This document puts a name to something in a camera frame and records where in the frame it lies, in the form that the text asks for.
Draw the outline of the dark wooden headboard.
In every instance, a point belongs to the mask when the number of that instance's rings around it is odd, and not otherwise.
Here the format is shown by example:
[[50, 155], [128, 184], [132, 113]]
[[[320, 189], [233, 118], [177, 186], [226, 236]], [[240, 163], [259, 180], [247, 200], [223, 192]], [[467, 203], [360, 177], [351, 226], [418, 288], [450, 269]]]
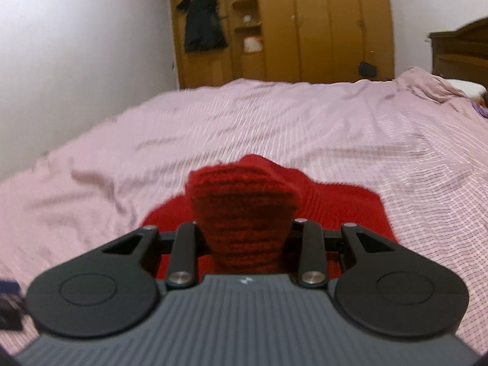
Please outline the dark wooden headboard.
[[432, 74], [487, 88], [487, 18], [429, 34]]

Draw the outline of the pink checked bed sheet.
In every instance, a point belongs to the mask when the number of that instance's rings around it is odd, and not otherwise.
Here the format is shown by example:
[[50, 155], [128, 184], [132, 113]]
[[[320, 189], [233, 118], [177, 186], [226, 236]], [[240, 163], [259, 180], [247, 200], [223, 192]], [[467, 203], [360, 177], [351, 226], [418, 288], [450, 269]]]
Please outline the pink checked bed sheet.
[[1, 184], [1, 276], [44, 270], [124, 235], [189, 172], [261, 155], [380, 195], [396, 238], [459, 274], [459, 336], [487, 350], [487, 121], [412, 69], [388, 82], [236, 80], [160, 94]]

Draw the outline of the white pillow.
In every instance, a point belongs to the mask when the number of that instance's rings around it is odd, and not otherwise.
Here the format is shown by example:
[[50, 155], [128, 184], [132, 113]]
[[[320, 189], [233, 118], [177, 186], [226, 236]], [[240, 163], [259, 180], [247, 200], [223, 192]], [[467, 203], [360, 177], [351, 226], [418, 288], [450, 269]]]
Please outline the white pillow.
[[483, 85], [460, 79], [449, 78], [447, 81], [453, 87], [465, 93], [474, 102], [480, 105], [485, 103], [487, 89]]

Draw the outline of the small black bag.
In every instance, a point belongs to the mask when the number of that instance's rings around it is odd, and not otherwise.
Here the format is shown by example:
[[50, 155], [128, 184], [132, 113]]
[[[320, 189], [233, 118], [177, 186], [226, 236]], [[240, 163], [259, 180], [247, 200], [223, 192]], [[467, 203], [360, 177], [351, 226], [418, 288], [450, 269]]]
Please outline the small black bag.
[[364, 78], [375, 78], [378, 74], [378, 68], [374, 64], [361, 61], [358, 65], [358, 73]]

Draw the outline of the white red item on shelf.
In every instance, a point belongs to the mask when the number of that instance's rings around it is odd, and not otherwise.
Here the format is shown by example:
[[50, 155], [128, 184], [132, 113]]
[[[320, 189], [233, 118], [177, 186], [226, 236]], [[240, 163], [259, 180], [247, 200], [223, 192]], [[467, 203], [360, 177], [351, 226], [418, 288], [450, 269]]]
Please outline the white red item on shelf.
[[243, 39], [243, 53], [253, 54], [262, 52], [264, 49], [262, 38], [260, 36], [246, 36]]

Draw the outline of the hanging black coat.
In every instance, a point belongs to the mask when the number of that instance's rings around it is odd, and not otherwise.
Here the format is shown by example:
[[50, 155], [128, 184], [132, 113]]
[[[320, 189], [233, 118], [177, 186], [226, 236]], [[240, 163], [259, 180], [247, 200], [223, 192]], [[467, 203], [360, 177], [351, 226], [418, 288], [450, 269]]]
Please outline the hanging black coat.
[[228, 48], [217, 0], [182, 0], [176, 9], [186, 16], [186, 53]]

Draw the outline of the purple cloth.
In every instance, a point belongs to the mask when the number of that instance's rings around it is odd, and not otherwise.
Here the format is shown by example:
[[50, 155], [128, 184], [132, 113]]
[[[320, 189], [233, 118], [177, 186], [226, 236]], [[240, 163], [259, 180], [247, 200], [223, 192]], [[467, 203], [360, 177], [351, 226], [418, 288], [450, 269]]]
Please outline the purple cloth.
[[473, 108], [475, 109], [475, 111], [481, 116], [483, 117], [484, 119], [488, 119], [488, 108], [487, 107], [484, 107], [482, 106], [481, 104], [477, 103], [477, 102], [473, 102], [472, 103], [472, 106]]

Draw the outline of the red knit cardigan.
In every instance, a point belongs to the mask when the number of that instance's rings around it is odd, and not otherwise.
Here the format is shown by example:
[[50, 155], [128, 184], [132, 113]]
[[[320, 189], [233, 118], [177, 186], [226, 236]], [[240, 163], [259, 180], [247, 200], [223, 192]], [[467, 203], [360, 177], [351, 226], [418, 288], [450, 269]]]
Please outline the red knit cardigan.
[[198, 223], [211, 251], [199, 257], [200, 276], [281, 274], [285, 240], [297, 218], [333, 231], [354, 222], [395, 239], [375, 192], [319, 183], [260, 155], [191, 172], [184, 192], [150, 211], [142, 223], [161, 231]]

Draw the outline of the wooden wardrobe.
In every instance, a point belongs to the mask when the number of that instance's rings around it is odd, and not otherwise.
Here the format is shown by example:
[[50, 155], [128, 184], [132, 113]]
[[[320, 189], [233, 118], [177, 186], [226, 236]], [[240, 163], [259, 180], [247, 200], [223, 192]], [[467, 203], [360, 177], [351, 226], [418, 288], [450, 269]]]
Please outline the wooden wardrobe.
[[[186, 16], [170, 0], [175, 64], [183, 88], [220, 86], [238, 78], [287, 83], [355, 82], [361, 61], [373, 80], [395, 75], [390, 0], [217, 0], [228, 48], [185, 52]], [[243, 39], [264, 49], [243, 53]]]

